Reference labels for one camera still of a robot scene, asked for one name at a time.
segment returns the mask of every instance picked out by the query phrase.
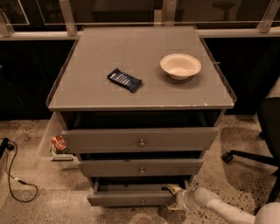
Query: floor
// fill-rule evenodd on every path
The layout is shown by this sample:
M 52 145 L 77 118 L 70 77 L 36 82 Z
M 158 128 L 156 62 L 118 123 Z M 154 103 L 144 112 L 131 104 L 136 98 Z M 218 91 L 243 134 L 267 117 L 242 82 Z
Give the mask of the floor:
M 73 162 L 51 162 L 51 134 L 46 133 L 49 121 L 0 122 L 0 137 L 8 137 L 18 147 L 11 175 L 38 187 L 38 197 L 29 203 L 11 197 L 5 173 L 6 154 L 0 161 L 1 223 L 226 223 L 216 213 L 205 209 L 170 211 L 164 206 L 108 208 L 90 206 L 87 196 L 92 192 L 88 180 Z M 260 127 L 255 116 L 225 115 L 220 133 L 204 156 L 205 163 L 191 183 L 191 188 L 204 186 L 217 193 L 224 202 L 254 214 L 264 205 L 275 183 L 275 167 L 235 157 L 230 164 L 221 155 L 237 149 L 269 155 L 265 142 L 259 138 Z M 14 151 L 7 151 L 11 161 Z M 30 199 L 35 188 L 10 181 L 14 195 Z

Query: dresser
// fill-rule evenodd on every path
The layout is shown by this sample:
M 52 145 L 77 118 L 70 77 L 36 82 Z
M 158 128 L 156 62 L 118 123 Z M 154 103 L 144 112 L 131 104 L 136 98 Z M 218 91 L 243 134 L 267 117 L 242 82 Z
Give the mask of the dresser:
M 173 80 L 171 53 L 201 71 Z M 107 79 L 114 69 L 142 80 L 135 92 Z M 93 191 L 92 206 L 170 205 L 166 185 L 188 188 L 235 95 L 192 26 L 86 27 L 47 100 L 69 152 Z

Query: drawer knob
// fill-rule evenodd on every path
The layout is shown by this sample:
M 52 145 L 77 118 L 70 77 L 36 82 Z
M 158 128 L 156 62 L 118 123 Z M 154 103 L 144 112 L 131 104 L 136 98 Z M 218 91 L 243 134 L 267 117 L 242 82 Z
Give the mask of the drawer knob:
M 145 170 L 143 167 L 141 167 L 140 174 L 144 174 L 144 173 L 145 173 Z
M 139 146 L 140 146 L 140 147 L 144 147 L 144 146 L 145 146 L 145 142 L 144 142 L 143 139 L 140 140 Z

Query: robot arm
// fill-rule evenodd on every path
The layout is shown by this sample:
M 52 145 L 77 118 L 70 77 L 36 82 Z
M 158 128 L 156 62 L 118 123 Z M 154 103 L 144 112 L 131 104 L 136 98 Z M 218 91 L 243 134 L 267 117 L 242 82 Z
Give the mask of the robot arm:
M 221 201 L 221 198 L 207 190 L 199 187 L 195 190 L 184 190 L 177 185 L 168 185 L 169 190 L 176 195 L 176 203 L 170 209 L 186 210 L 189 208 L 206 208 L 216 212 L 229 224 L 272 224 L 280 223 L 280 203 L 269 203 L 262 207 L 257 216 L 230 206 Z

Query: white bowl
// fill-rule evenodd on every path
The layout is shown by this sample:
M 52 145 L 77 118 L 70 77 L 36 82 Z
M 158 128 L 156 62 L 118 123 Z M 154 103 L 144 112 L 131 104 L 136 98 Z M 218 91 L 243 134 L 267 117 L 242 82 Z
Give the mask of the white bowl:
M 184 80 L 201 70 L 200 62 L 191 55 L 173 53 L 160 60 L 160 66 L 175 80 Z

